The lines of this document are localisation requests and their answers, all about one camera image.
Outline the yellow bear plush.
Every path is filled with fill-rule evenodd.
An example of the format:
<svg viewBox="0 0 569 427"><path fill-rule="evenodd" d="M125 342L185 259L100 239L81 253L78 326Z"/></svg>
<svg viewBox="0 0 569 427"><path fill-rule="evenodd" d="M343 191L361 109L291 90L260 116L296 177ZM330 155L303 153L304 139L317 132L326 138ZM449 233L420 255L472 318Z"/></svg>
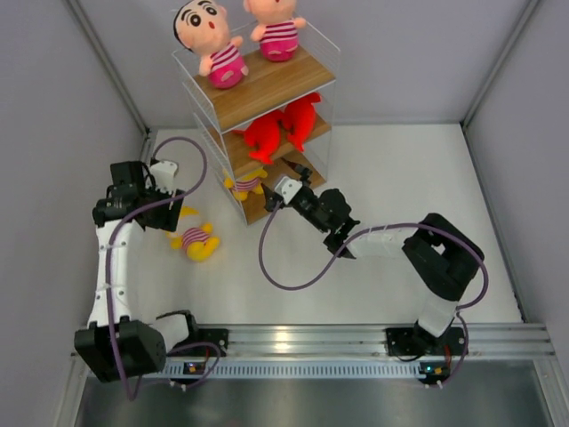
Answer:
<svg viewBox="0 0 569 427"><path fill-rule="evenodd" d="M212 223L204 221L196 209L186 205L180 210L175 231L166 231L165 235L172 249L180 249L193 262L206 261L220 246Z"/></svg>
<svg viewBox="0 0 569 427"><path fill-rule="evenodd" d="M247 175L234 181L228 171L224 170L224 181L223 184L226 189L228 189L233 197L240 202L245 201L250 193L255 195L263 195L264 190L261 185L261 181L268 177L267 171L261 167L254 170Z"/></svg>

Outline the red shark plush toy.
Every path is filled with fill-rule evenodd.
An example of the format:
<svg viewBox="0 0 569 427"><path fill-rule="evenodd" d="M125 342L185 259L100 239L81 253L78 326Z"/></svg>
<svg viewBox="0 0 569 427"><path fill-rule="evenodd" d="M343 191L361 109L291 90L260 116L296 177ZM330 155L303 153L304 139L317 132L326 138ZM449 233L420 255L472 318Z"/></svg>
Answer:
<svg viewBox="0 0 569 427"><path fill-rule="evenodd" d="M245 130L233 130L232 133L244 137L245 144L252 149L250 158L272 165L272 155L281 141L281 125L288 129L290 122L282 110L275 109L254 119Z"/></svg>

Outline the pink bald baby doll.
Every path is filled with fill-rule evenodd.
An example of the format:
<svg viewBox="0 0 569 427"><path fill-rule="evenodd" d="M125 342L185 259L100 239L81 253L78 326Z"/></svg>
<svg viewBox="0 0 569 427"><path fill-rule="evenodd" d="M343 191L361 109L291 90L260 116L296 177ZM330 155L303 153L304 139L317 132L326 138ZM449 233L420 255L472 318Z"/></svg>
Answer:
<svg viewBox="0 0 569 427"><path fill-rule="evenodd" d="M257 21L250 38L262 56L272 62L293 58L299 47L299 30L307 25L295 17L296 0L244 0L243 7Z"/></svg>

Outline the pink black-haired boy doll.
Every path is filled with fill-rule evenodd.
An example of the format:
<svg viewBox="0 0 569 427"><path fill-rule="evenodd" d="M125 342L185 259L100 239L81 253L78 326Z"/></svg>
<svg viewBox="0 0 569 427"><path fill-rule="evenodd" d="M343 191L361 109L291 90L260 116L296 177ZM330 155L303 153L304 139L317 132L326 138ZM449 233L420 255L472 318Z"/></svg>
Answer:
<svg viewBox="0 0 569 427"><path fill-rule="evenodd" d="M216 1L189 1L173 19L176 40L199 58L198 74L217 89L229 89L249 73L239 48L241 36L232 36L225 7Z"/></svg>

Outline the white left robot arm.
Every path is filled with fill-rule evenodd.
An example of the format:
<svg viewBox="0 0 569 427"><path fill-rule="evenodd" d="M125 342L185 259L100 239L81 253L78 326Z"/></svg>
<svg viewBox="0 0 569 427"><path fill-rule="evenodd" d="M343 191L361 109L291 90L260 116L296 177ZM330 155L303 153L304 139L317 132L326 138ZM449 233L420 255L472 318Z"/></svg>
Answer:
<svg viewBox="0 0 569 427"><path fill-rule="evenodd" d="M99 248L97 286L87 325L76 331L75 350L103 383L154 374L175 349L191 355L201 335L189 310L138 319L138 252L148 229L173 231L182 190L175 189L176 163L151 160L115 163L104 198L92 209Z"/></svg>

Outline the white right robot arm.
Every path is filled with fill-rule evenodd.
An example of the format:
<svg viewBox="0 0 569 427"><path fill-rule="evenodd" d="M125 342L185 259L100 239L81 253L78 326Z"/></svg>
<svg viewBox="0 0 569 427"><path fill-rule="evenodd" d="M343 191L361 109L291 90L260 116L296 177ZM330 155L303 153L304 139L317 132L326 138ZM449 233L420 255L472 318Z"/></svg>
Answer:
<svg viewBox="0 0 569 427"><path fill-rule="evenodd" d="M467 349L467 332L452 326L461 310L477 305L489 286L482 250L439 213L418 223L403 222L357 230L351 206L339 189L316 194L311 170L286 165L296 178L283 175L273 187L263 185L270 214L291 208L318 231L334 260L363 257L405 258L429 290L420 316L409 327L387 330L388 354L403 361L427 355L459 355Z"/></svg>

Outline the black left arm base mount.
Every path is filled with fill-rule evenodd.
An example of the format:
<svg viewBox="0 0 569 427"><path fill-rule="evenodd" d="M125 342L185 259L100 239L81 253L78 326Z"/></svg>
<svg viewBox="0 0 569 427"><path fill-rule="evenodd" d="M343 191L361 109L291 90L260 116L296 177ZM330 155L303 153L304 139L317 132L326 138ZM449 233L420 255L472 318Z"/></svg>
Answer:
<svg viewBox="0 0 569 427"><path fill-rule="evenodd" d="M195 342L208 342L215 344L219 349L221 356L227 356L229 330L227 328L200 328L196 333L193 333L190 338L190 343ZM216 352L210 347L199 346L188 351L188 355L192 357L207 357L215 356Z"/></svg>

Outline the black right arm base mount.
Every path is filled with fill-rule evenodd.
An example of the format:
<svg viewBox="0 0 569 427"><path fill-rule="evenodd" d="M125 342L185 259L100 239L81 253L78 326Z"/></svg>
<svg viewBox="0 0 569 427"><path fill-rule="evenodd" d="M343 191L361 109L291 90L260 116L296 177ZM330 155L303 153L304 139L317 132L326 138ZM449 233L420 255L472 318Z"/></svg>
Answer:
<svg viewBox="0 0 569 427"><path fill-rule="evenodd" d="M389 327L385 331L388 354L393 357L460 356L466 344L462 328L450 326L435 337L418 325Z"/></svg>

